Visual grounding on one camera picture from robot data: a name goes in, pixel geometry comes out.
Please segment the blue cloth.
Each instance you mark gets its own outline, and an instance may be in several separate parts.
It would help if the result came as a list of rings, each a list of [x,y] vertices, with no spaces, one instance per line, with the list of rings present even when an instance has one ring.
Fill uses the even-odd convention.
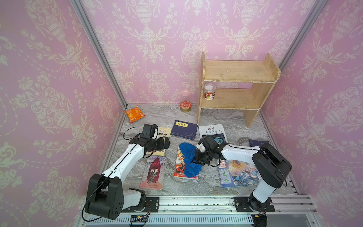
[[[196,164],[193,162],[197,148],[189,143],[181,143],[179,145],[180,151],[184,156],[184,174],[188,178],[193,178],[199,175],[200,171],[202,170],[201,164]]]

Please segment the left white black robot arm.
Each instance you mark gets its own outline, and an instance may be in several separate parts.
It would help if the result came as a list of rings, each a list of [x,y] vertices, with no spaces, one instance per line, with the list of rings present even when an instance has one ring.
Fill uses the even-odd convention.
[[[147,152],[160,151],[171,145],[168,137],[158,139],[133,138],[126,151],[110,168],[102,174],[93,174],[88,183],[84,213],[115,220],[123,210],[135,208],[148,212],[146,193],[143,190],[130,188],[123,190],[123,183],[140,159]]]

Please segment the red manga comic book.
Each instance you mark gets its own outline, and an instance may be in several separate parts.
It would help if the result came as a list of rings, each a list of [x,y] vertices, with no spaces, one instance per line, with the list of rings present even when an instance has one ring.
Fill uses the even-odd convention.
[[[187,177],[184,174],[184,170],[185,170],[184,155],[181,152],[180,147],[178,147],[177,156],[176,156],[176,163],[175,163],[174,177],[198,180],[199,176]]]

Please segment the navy Guiguzi book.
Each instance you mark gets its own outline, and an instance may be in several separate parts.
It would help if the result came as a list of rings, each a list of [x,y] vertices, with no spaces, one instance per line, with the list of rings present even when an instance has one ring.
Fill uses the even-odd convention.
[[[256,146],[260,147],[265,143],[269,144],[269,141],[249,140],[250,147],[256,147]]]

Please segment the colourful sunflower magazine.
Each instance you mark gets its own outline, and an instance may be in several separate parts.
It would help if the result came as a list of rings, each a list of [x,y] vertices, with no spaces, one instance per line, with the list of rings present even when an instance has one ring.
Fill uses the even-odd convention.
[[[236,160],[221,160],[218,171],[222,188],[257,186],[262,179],[255,165]]]

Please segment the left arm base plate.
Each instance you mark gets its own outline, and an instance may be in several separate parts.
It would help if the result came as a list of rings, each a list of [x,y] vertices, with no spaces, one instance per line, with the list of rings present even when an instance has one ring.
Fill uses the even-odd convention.
[[[122,213],[158,213],[160,204],[160,197],[146,197],[144,206],[134,206],[122,210]]]

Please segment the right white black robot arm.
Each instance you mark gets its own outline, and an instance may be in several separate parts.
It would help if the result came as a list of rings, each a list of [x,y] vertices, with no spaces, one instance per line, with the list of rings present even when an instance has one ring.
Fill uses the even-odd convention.
[[[204,136],[197,144],[194,163],[211,165],[211,161],[234,160],[254,164],[262,179],[249,196],[250,207],[260,211],[268,204],[267,200],[281,188],[292,170],[291,163],[272,145],[244,147],[223,142],[218,144],[210,135]]]

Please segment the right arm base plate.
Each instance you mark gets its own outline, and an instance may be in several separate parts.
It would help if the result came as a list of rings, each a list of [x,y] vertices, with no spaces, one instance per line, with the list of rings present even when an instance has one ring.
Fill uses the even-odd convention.
[[[275,212],[275,207],[270,197],[264,203],[252,197],[234,197],[232,205],[236,208],[237,212]]]

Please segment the white science magazine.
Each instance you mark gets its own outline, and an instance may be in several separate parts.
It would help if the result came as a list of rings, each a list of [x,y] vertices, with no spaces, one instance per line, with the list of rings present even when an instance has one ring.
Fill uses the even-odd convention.
[[[218,144],[228,142],[222,124],[199,126],[200,138],[210,135]]]

